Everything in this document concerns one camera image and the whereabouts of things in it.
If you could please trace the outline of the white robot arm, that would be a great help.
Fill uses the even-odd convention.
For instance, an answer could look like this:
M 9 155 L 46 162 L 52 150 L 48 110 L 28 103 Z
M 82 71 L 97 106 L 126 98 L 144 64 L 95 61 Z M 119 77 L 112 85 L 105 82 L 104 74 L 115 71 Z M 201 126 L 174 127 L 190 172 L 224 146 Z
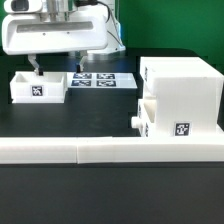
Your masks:
M 5 0 L 2 48 L 26 55 L 38 75 L 38 54 L 85 51 L 112 53 L 124 48 L 112 0 Z

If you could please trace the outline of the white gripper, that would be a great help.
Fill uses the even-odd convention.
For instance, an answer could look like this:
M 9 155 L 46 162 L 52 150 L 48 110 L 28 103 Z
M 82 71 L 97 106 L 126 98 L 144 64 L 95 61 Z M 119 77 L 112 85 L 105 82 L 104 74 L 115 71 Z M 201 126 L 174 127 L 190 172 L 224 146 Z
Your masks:
M 28 55 L 38 76 L 43 68 L 35 54 L 76 52 L 82 73 L 87 52 L 107 46 L 106 18 L 97 6 L 69 7 L 68 0 L 5 0 L 2 47 L 8 55 Z

